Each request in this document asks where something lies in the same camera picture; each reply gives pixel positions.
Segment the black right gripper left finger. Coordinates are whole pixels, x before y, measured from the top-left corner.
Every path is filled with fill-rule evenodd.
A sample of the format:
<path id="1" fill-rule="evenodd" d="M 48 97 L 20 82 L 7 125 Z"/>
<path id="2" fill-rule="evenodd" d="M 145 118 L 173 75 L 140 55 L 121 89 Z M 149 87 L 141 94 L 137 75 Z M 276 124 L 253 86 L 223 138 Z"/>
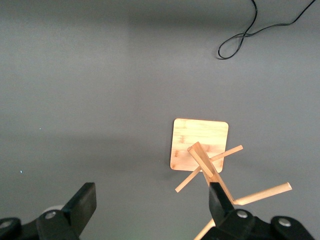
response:
<path id="1" fill-rule="evenodd" d="M 22 224 L 17 217 L 0 220 L 2 240 L 79 240 L 97 208 L 96 185 L 86 182 L 61 208 L 50 209 Z"/>

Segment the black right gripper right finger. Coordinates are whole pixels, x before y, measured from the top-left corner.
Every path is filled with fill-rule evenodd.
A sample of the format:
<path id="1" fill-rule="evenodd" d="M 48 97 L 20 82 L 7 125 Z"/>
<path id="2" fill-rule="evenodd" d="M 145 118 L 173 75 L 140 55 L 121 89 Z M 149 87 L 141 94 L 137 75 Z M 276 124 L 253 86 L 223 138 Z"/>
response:
<path id="1" fill-rule="evenodd" d="M 298 220 L 274 216 L 269 223 L 244 209 L 235 209 L 218 182 L 209 186 L 209 210 L 215 226 L 209 240 L 313 240 Z"/>

